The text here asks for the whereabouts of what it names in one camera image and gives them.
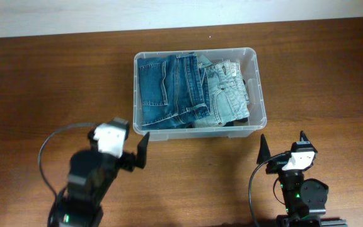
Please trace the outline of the light blue jeans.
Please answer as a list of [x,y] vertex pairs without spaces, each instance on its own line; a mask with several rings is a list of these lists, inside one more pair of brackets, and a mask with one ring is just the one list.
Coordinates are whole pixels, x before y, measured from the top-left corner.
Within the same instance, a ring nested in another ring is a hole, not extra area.
[[206,56],[198,57],[203,87],[209,92],[210,115],[193,123],[195,128],[224,127],[250,116],[250,100],[241,74],[240,64],[229,60],[213,63]]

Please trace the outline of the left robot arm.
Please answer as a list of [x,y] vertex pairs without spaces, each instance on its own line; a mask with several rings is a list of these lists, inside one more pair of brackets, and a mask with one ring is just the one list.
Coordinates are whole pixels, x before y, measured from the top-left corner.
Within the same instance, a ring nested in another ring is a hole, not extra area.
[[90,148],[71,156],[66,186],[59,192],[52,191],[54,201],[47,226],[99,226],[103,217],[101,202],[118,172],[132,172],[135,168],[143,169],[146,165],[150,133],[144,135],[134,154],[124,150],[129,135],[129,123],[126,120],[116,118],[102,124],[72,124],[51,133],[40,148],[38,167],[49,189],[53,187],[42,170],[42,153],[55,135],[80,127],[91,128],[87,135]]

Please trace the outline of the clear plastic storage bin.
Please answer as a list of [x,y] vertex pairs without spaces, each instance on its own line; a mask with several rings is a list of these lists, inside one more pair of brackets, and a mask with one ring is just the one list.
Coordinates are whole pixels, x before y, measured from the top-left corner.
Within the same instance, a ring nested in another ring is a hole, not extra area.
[[140,52],[134,57],[134,109],[133,129],[136,133],[144,135],[142,129],[142,103],[139,92],[139,73],[137,60],[152,57],[167,57],[169,55],[187,54],[194,52],[197,55],[204,55],[212,62],[230,60],[238,62],[245,81],[245,89],[248,92],[248,121],[234,124],[232,127],[207,127],[189,129],[165,129],[153,130],[150,132],[150,141],[167,141],[169,139],[192,139],[201,137],[247,137],[252,132],[263,129],[267,124],[267,114],[263,100],[262,85],[260,80],[257,54],[250,47],[238,47],[230,49],[209,49],[209,50],[177,50],[159,52]]

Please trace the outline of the dark blue jeans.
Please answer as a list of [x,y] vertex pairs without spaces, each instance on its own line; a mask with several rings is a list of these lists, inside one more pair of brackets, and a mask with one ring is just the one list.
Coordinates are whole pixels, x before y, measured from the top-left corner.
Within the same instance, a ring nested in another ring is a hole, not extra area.
[[210,115],[207,76],[195,53],[137,60],[145,131],[185,128]]

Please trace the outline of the dark navy garment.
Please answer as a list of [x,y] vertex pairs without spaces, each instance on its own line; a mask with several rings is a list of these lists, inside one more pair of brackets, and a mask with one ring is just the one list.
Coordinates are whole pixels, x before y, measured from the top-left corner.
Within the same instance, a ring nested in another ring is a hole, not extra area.
[[238,77],[234,78],[234,83],[236,87],[236,93],[238,95],[238,118],[236,119],[236,121],[238,121],[239,123],[247,123],[250,113],[247,107],[248,95],[245,90],[245,84],[243,83],[243,80]]

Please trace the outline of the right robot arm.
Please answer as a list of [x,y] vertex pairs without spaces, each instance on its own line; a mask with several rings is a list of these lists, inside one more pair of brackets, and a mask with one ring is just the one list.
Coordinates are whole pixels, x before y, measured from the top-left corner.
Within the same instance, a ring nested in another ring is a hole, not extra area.
[[326,213],[327,184],[304,178],[318,154],[303,131],[291,149],[272,156],[264,135],[260,137],[258,166],[266,166],[266,174],[277,174],[283,195],[286,215],[278,215],[277,226],[321,226],[320,217]]

